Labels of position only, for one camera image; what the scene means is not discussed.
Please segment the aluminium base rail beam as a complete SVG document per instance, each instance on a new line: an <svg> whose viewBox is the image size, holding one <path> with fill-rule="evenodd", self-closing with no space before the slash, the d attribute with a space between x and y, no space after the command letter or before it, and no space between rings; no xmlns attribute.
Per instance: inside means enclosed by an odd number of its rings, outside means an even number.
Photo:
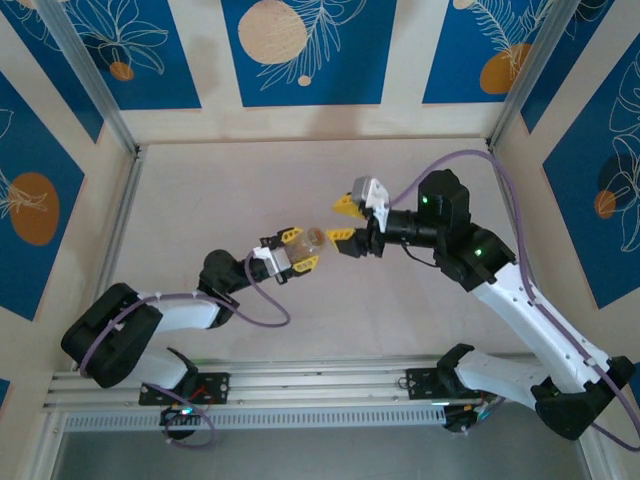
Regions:
<svg viewBox="0 0 640 480"><path fill-rule="evenodd" d="M297 408L405 405L408 392L398 380L410 368L436 365L434 356L305 361L205 361L200 371L228 373L227 408ZM126 380L102 389L76 372L53 374L46 412L136 411L141 383Z"/></svg>

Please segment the clear glass pill jar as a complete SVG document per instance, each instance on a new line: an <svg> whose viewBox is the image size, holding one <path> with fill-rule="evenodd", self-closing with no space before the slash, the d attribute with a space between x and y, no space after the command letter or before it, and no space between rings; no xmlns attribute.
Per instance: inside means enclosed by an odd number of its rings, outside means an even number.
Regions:
<svg viewBox="0 0 640 480"><path fill-rule="evenodd" d="M307 260L318 255L326 246L327 239L318 227L303 230L287 244L287 257L292 264Z"/></svg>

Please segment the aluminium side rail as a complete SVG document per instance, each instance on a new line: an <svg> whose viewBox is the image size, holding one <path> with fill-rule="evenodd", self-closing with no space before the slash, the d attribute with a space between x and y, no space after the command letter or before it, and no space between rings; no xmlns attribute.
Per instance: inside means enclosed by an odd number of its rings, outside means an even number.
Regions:
<svg viewBox="0 0 640 480"><path fill-rule="evenodd" d="M124 187L119 197L119 202L112 222L112 228L108 236L108 242L94 288L92 298L86 301L81 307L79 318L101 297L110 287L115 275L115 270L120 257L124 236L130 219L131 211L135 202L136 193L139 187L142 171L148 154L148 145L141 145L137 148L131 166L127 172Z"/></svg>
<svg viewBox="0 0 640 480"><path fill-rule="evenodd" d="M501 164L498 155L494 152L490 143L487 142L488 153L494 158L493 170L495 172L496 181L500 190L504 206L509 217L509 223L513 232L515 245L513 250L517 256L517 260L520 260L520 232L518 230L521 227L521 222L517 218L517 209L514 204L512 189L509 186L509 182L504 177L504 166Z"/></svg>

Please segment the aluminium frame post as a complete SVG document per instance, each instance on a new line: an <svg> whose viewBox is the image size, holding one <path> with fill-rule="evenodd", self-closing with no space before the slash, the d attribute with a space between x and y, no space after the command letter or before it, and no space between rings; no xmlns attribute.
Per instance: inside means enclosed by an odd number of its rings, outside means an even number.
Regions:
<svg viewBox="0 0 640 480"><path fill-rule="evenodd" d="M33 0L37 12L100 115L133 158L139 147L81 37L57 0Z"/></svg>
<svg viewBox="0 0 640 480"><path fill-rule="evenodd" d="M539 79L549 57L572 18L580 0L553 0L536 40L504 102L496 124L488 137L488 150L494 153Z"/></svg>

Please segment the aluminium frame leg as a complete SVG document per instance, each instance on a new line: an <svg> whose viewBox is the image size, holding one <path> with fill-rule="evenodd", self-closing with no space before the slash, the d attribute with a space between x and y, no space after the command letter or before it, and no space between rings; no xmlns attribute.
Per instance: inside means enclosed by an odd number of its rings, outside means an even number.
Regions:
<svg viewBox="0 0 640 480"><path fill-rule="evenodd" d="M52 479L67 418L67 413L60 412L45 412L39 415L35 440L29 450L22 480Z"/></svg>
<svg viewBox="0 0 640 480"><path fill-rule="evenodd" d="M588 480L608 480L608 470L599 441L587 432L577 441L583 456Z"/></svg>

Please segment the small electronics board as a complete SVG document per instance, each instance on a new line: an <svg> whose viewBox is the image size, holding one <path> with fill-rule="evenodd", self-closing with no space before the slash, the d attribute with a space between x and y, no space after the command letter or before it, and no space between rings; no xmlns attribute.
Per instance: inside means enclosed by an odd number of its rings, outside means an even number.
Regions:
<svg viewBox="0 0 640 480"><path fill-rule="evenodd" d="M445 406L444 428L454 434L465 434L478 423L483 422L495 406L495 402Z"/></svg>
<svg viewBox="0 0 640 480"><path fill-rule="evenodd" d="M190 407L170 406L160 413L159 425L168 442L190 437L199 423L200 417Z"/></svg>

